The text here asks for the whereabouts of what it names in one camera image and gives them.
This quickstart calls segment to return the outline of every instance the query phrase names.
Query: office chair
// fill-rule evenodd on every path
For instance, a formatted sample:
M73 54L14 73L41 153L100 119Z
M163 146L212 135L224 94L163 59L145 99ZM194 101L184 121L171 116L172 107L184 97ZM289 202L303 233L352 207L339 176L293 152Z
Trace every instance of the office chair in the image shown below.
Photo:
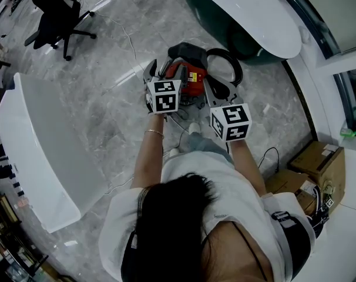
M80 15L80 3L77 0L32 0L33 3L43 11L38 30L24 43L25 46L34 42L34 49L39 49L45 44L50 44L57 49L56 43L63 39L65 41L63 57L70 61L67 55L68 42L71 35L87 35L96 38L94 33L74 29L86 16L94 16L94 12L85 12Z

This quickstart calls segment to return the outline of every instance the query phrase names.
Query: sneaker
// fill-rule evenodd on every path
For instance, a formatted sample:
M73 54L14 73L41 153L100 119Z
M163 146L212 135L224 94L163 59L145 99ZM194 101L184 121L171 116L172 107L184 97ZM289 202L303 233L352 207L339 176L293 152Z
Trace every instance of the sneaker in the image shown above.
M180 151L178 148L173 148L170 152L169 152L169 157L174 157L176 155L179 155Z
M196 122L191 123L189 126L189 135L192 133L198 133L198 134L201 133L200 125Z

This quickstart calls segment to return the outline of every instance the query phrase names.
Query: bracelet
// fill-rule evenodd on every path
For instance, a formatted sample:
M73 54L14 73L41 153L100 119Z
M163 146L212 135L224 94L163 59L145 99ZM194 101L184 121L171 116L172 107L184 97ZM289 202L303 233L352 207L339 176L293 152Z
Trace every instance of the bracelet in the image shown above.
M159 131L154 130L154 129L148 129L148 130L146 130L146 131L144 132L144 134L145 134L146 132L157 133L157 134L159 134L159 135L161 135L161 136L162 136L162 139L164 139L164 138L165 138L165 137L164 137L164 135L163 135L162 133L160 133Z

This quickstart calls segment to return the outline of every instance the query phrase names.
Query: red device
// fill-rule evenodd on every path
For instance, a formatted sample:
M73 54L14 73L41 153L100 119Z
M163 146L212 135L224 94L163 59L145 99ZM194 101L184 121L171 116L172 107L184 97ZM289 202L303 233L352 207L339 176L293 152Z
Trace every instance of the red device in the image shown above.
M187 68L187 71L183 70L182 74L182 97L195 98L204 95L203 79L208 74L205 69L197 68L186 62L175 62L167 69L165 79L173 79L180 65Z

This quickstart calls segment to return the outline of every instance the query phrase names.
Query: tiled floor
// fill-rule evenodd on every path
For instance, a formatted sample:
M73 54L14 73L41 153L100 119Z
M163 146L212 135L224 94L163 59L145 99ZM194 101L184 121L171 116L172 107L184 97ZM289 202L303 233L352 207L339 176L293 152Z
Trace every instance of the tiled floor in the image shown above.
M82 1L82 11L93 9L99 1ZM48 46L36 51L32 45L23 46L24 40L37 30L42 15L31 0L23 0L12 16L6 12L0 17L0 33L12 30L2 41L9 48L8 61L12 64L6 78L22 72L57 85L83 145L113 187L131 179L147 123L141 80L143 68L154 58L161 64L168 47L181 41L204 48L220 45L196 22L185 0L111 0L98 14L109 18L96 15L87 18L78 28L96 33L98 38L74 35L69 45L69 55L73 57L70 62L62 57L62 42L57 51L51 51ZM122 26L110 18L122 24L129 34L136 59ZM283 166L311 137L301 103L280 63L242 64L242 68L244 79L239 94L248 103L253 119L248 145L256 160L275 146ZM210 71L226 78L232 76L223 60L213 60ZM178 117L176 120L184 128L198 121L204 134L214 137L208 127L206 109L190 108L187 121ZM168 121L165 151L178 144L181 132L174 122ZM182 147L185 148L185 135ZM274 153L268 153L261 167L266 176L274 169L275 162ZM10 182L3 180L0 185L10 201L16 203ZM58 270L78 281L113 281L101 266L97 242L109 202L124 188L127 185L104 196L79 222L53 234L41 228L28 206L18 209L17 213L23 228L36 245L50 255L50 261ZM77 244L65 246L71 240Z

